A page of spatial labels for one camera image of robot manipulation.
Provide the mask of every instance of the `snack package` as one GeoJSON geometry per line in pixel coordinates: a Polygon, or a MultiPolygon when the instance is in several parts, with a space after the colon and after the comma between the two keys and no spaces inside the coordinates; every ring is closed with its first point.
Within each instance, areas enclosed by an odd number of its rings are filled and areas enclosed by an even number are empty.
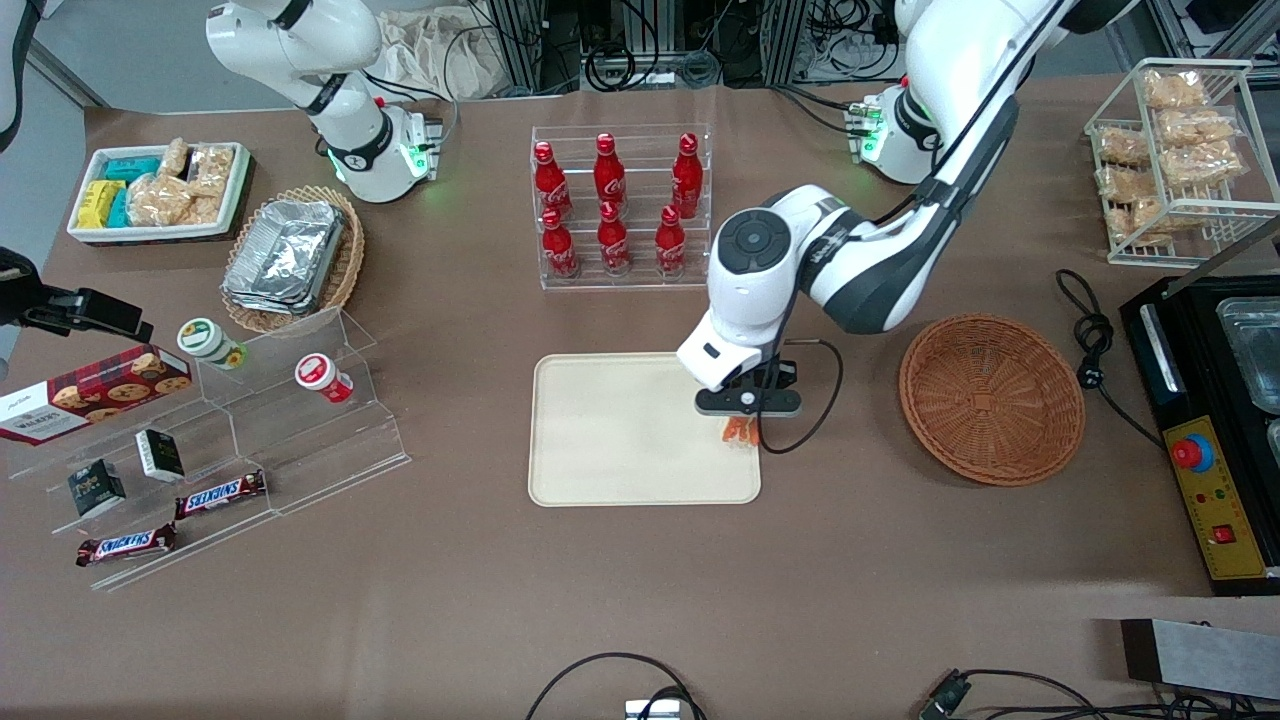
{"type": "Polygon", "coordinates": [[[1248,170],[1228,140],[1165,150],[1160,169],[1169,187],[1219,184],[1248,170]]]}
{"type": "Polygon", "coordinates": [[[164,156],[160,158],[160,169],[156,170],[156,176],[169,176],[177,178],[182,176],[183,170],[187,169],[187,161],[191,156],[191,146],[187,145],[180,137],[175,137],[169,142],[169,147],[165,149],[164,156]]]}
{"type": "MultiPolygon", "coordinates": [[[[1151,219],[1160,215],[1164,206],[1160,204],[1158,197],[1139,197],[1133,202],[1133,217],[1130,222],[1133,223],[1133,229],[1138,229],[1147,224],[1151,219]]],[[[1204,227],[1208,223],[1206,218],[1198,218],[1194,215],[1174,215],[1169,214],[1164,218],[1156,220],[1151,225],[1148,232],[1156,233],[1170,233],[1178,231],[1193,231],[1204,227]]]]}
{"type": "Polygon", "coordinates": [[[187,182],[191,193],[221,200],[227,192],[227,178],[232,173],[236,151],[225,145],[198,145],[191,154],[187,182]]]}
{"type": "Polygon", "coordinates": [[[1207,104],[1204,85],[1196,70],[1147,70],[1139,83],[1147,105],[1166,108],[1198,108],[1207,104]]]}
{"type": "Polygon", "coordinates": [[[1133,170],[1120,165],[1102,165],[1096,174],[1098,195],[1108,202],[1129,204],[1138,197],[1156,195],[1156,176],[1151,170],[1133,170]]]}
{"type": "Polygon", "coordinates": [[[173,225],[191,204],[186,181],[172,176],[142,176],[129,186],[129,224],[173,225]]]}
{"type": "Polygon", "coordinates": [[[1138,131],[1105,127],[1098,133],[1098,156],[1103,163],[1151,167],[1151,151],[1147,138],[1138,131]]]}
{"type": "Polygon", "coordinates": [[[1183,147],[1239,135],[1231,108],[1192,108],[1156,113],[1156,138],[1165,147],[1183,147]]]}

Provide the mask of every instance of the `clear acrylic display stand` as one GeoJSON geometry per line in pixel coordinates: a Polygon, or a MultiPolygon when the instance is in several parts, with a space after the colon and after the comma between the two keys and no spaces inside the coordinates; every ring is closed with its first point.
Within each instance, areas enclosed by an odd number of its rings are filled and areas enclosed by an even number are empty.
{"type": "Polygon", "coordinates": [[[195,364],[195,386],[56,441],[6,443],[10,479],[46,489],[50,529],[67,544],[67,566],[87,538],[156,529],[173,520],[174,498],[264,470],[266,493],[178,521],[177,550],[84,569],[93,589],[115,589],[264,521],[300,510],[410,461],[396,418],[378,400],[364,354],[375,345],[338,309],[325,310],[244,343],[244,365],[195,364]],[[333,404],[301,388],[293,368],[323,352],[351,375],[355,393],[333,404]],[[142,474],[134,434],[169,433],[186,479],[142,474]],[[124,502],[96,518],[76,512],[67,478],[96,461],[115,465],[124,502]]]}
{"type": "Polygon", "coordinates": [[[660,288],[696,287],[707,283],[707,256],[710,250],[712,227],[712,127],[705,123],[654,126],[575,126],[535,127],[529,146],[529,182],[534,199],[534,242],[538,249],[538,270],[543,290],[660,288]],[[627,246],[631,270],[622,277],[609,277],[600,260],[600,243],[595,231],[600,224],[599,199],[595,195],[595,137],[613,133],[617,155],[627,173],[627,246]],[[658,272],[654,236],[662,219],[662,208],[671,204],[671,169],[680,154],[680,136],[698,136],[698,156],[703,164],[703,196],[698,215],[681,220],[685,228],[685,273],[680,278],[663,278],[658,272]],[[556,161],[568,181],[573,217],[563,223],[573,236],[582,272],[576,278],[558,278],[543,256],[543,206],[538,201],[534,174],[538,161],[534,145],[552,143],[556,161]]]}

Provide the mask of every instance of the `beige tray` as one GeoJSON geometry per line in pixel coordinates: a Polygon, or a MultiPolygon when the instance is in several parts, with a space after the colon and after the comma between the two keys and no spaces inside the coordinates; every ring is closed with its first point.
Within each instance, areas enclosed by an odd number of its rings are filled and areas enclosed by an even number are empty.
{"type": "Polygon", "coordinates": [[[548,355],[534,370],[529,497],[543,507],[741,505],[754,447],[721,442],[673,352],[548,355]]]}

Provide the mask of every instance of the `coca-cola logo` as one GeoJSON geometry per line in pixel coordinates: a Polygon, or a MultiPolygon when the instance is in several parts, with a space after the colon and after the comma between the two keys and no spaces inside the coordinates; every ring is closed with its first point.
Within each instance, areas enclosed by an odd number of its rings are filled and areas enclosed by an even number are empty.
{"type": "Polygon", "coordinates": [[[543,204],[545,205],[561,205],[568,199],[568,182],[562,182],[556,186],[556,190],[543,193],[543,204]]]}

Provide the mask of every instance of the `red bottle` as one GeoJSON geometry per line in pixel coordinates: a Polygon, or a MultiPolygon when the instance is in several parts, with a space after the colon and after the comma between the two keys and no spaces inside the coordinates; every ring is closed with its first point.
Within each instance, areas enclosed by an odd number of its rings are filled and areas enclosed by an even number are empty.
{"type": "Polygon", "coordinates": [[[556,208],[543,210],[543,255],[557,278],[576,278],[581,272],[573,237],[561,225],[561,214],[556,208]]]}
{"type": "Polygon", "coordinates": [[[698,136],[686,132],[680,136],[680,155],[671,170],[671,201],[680,217],[690,219],[698,214],[698,201],[703,196],[703,163],[698,159],[698,136]]]}
{"type": "Polygon", "coordinates": [[[534,184],[538,187],[538,201],[543,209],[554,208],[563,219],[573,217],[573,202],[568,199],[568,181],[564,178],[564,170],[556,163],[552,143],[545,141],[535,143],[534,160],[538,161],[534,184]]]}
{"type": "Polygon", "coordinates": [[[614,152],[613,136],[602,132],[595,137],[595,193],[600,202],[618,206],[618,217],[627,217],[627,172],[614,152]]]}
{"type": "Polygon", "coordinates": [[[685,228],[680,227],[680,211],[675,205],[662,209],[662,224],[655,236],[658,245],[658,272],[667,279],[685,274],[685,228]]]}
{"type": "Polygon", "coordinates": [[[600,204],[600,228],[595,232],[600,240],[600,260],[604,272],[613,277],[627,274],[631,269],[631,251],[627,250],[627,228],[618,219],[617,202],[600,204]]]}

